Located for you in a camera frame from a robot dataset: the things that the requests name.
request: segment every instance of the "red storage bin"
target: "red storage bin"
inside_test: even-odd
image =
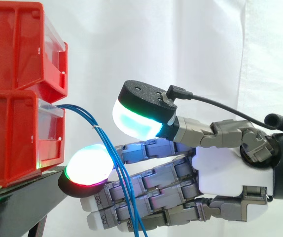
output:
[[[0,187],[64,161],[64,110],[32,91],[0,90]]]
[[[0,1],[0,90],[32,90],[53,103],[67,96],[67,45],[43,5]]]

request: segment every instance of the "white backdrop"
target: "white backdrop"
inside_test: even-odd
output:
[[[282,0],[42,0],[69,44],[69,95],[59,103],[91,112],[114,145],[134,142],[113,123],[123,85],[135,79],[167,89],[184,87],[258,119],[283,114]],[[177,102],[178,114],[204,123],[233,116],[194,101]],[[65,164],[79,149],[100,142],[87,122],[67,112]],[[167,159],[128,166],[130,174]],[[133,236],[113,228],[89,230],[80,201],[68,197],[49,213],[44,237]],[[249,223],[212,218],[162,227],[153,236],[283,235],[283,201]]]

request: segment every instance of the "glowing fingertip sensor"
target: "glowing fingertip sensor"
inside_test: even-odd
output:
[[[162,128],[162,123],[130,111],[118,100],[113,107],[113,120],[122,132],[140,140],[156,137]]]
[[[69,196],[84,198],[98,193],[113,170],[113,161],[105,146],[96,144],[76,152],[58,180]]]

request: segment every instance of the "robotic hand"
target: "robotic hand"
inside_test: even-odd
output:
[[[176,98],[214,104],[247,120],[208,126],[182,118],[176,116]],[[115,107],[119,104],[134,116],[118,114]],[[251,123],[283,131],[282,116],[270,114],[261,123],[184,89],[171,86],[165,92],[138,81],[125,82],[115,107],[114,121],[127,134],[161,137],[116,147],[123,163],[176,156],[169,163],[131,176],[146,230],[207,221],[212,216],[248,221],[264,213],[273,198],[283,199],[283,133],[266,135]],[[138,123],[136,116],[149,121]],[[203,194],[216,197],[199,197]],[[118,181],[107,182],[93,196],[82,198],[81,204],[91,212],[87,220],[92,230],[117,226],[133,231]]]

